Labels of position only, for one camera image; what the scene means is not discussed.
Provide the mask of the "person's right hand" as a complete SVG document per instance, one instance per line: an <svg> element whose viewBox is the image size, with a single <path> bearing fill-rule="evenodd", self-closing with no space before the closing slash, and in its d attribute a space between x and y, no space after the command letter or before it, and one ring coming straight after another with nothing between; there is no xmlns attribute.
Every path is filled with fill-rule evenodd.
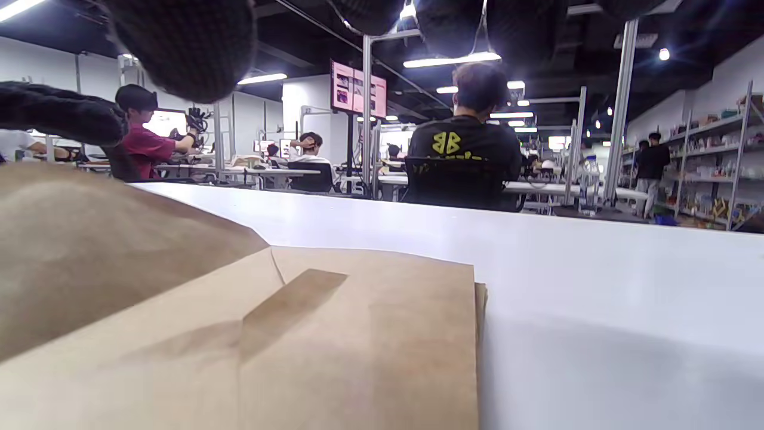
<svg viewBox="0 0 764 430"><path fill-rule="evenodd" d="M253 1L101 1L112 38L165 93L210 105L231 95L257 51ZM470 54L486 33L504 61L547 56L567 1L415 1L417 33L441 57ZM2 83L2 128L36 130L103 148L128 131L126 109L74 91Z"/></svg>

